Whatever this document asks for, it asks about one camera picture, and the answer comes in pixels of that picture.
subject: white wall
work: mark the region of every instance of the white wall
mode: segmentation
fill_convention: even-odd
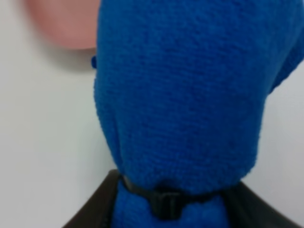
[[[0,227],[59,228],[114,167],[93,102],[93,53],[41,44],[0,0]],[[304,64],[269,98],[246,183],[304,225]]]

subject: black plastic buckle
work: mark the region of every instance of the black plastic buckle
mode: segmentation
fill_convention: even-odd
[[[150,198],[152,213],[161,220],[179,219],[185,206],[183,202],[183,196],[178,192],[155,192]]]

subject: blue knit fabric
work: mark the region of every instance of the blue knit fabric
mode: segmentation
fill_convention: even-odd
[[[304,57],[302,0],[102,0],[95,101],[122,174],[202,194],[255,165],[267,95]],[[113,228],[228,228],[220,197],[159,221],[119,186]]]

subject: pink object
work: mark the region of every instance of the pink object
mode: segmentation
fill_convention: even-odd
[[[24,0],[32,21],[52,43],[68,49],[96,47],[100,0]]]

